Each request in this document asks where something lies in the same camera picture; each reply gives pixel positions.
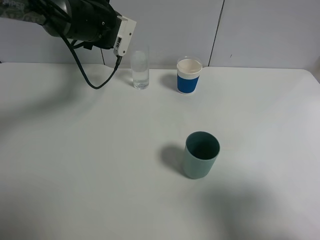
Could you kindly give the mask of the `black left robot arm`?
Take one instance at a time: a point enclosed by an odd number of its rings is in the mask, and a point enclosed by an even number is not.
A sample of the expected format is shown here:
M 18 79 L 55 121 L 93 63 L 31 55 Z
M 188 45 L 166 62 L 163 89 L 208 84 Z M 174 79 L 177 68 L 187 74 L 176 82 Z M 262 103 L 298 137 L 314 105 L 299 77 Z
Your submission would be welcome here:
M 116 42 L 118 16 L 108 0 L 2 0 L 0 16 L 35 23 L 59 37 L 84 42 L 86 49 L 93 46 L 112 49 Z

